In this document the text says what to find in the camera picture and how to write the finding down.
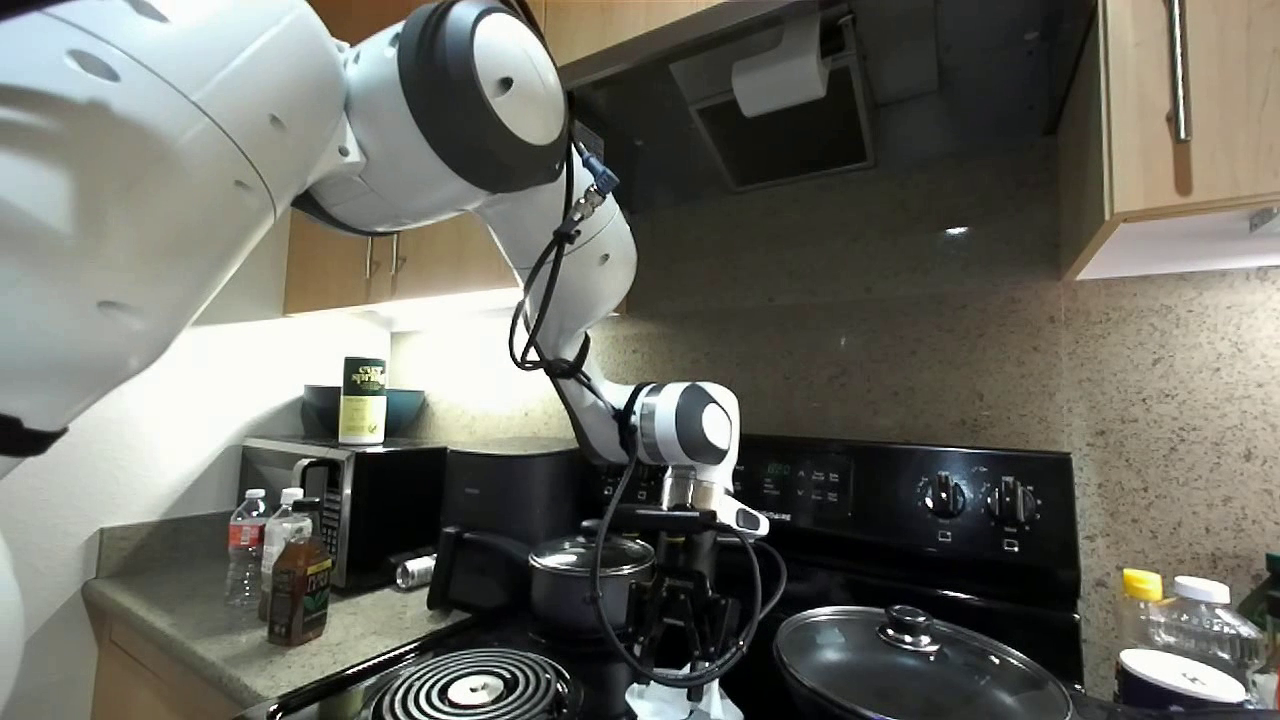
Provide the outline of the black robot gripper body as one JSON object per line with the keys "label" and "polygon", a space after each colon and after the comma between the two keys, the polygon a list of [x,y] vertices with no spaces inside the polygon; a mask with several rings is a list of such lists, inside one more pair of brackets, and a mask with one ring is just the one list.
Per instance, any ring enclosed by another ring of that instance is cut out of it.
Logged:
{"label": "black robot gripper body", "polygon": [[740,604],[715,588],[718,529],[706,512],[655,521],[655,562],[642,588],[639,654],[655,667],[726,667]]}

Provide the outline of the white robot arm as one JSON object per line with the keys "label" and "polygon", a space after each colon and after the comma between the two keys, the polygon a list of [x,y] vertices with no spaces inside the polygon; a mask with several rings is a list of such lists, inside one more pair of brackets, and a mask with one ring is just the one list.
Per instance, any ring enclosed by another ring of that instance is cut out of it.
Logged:
{"label": "white robot arm", "polygon": [[655,469],[671,532],[768,537],[730,492],[730,389],[617,383],[589,359],[635,244],[518,0],[422,0],[360,44],[307,0],[7,0],[0,458],[56,447],[156,365],[282,213],[350,236],[473,213],[518,284],[511,356],[574,441]]}

